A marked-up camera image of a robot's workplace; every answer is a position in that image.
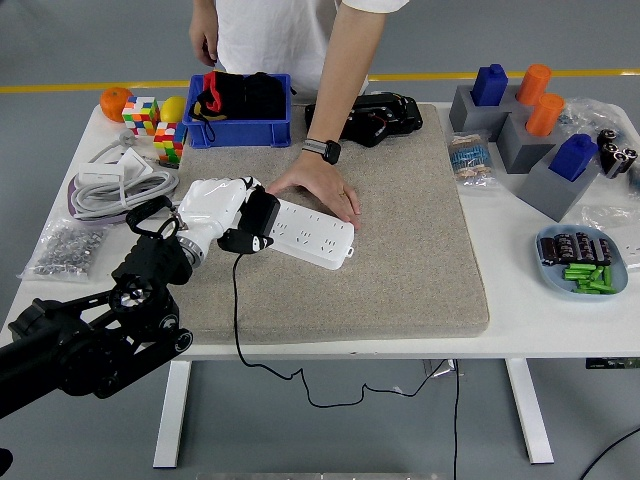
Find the person's left hand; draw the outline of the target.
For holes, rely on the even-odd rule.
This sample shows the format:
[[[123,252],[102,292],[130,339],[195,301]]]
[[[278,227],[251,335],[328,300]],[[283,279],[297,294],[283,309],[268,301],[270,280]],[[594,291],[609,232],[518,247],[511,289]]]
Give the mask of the person's left hand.
[[[361,204],[355,189],[335,166],[317,153],[302,150],[298,158],[266,191],[272,195],[289,187],[302,187],[314,195],[340,220],[349,222],[355,230],[361,227]]]

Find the person's right hand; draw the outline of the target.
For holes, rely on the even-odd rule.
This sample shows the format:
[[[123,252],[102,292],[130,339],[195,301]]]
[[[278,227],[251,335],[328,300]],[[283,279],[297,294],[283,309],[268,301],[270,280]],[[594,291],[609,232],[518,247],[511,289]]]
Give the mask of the person's right hand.
[[[189,37],[195,57],[204,65],[215,67],[218,61],[218,27],[214,23],[192,23]]]

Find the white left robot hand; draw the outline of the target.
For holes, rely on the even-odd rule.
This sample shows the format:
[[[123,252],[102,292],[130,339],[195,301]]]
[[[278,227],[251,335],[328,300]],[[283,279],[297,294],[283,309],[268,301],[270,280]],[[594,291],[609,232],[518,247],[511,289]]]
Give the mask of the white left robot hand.
[[[191,263],[206,259],[209,248],[253,254],[273,244],[271,228],[280,202],[252,177],[194,182],[178,213],[178,241]]]

